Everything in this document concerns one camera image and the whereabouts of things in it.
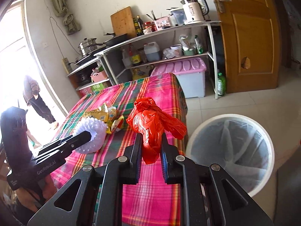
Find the person's hand holding gripper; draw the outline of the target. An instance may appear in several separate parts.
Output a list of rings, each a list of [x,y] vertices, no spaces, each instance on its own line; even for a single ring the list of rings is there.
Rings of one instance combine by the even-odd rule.
[[[57,192],[52,177],[47,175],[44,178],[44,188],[42,189],[42,198],[49,201]],[[20,203],[27,209],[36,213],[39,209],[36,206],[41,201],[40,195],[31,189],[19,188],[16,190],[16,195]]]

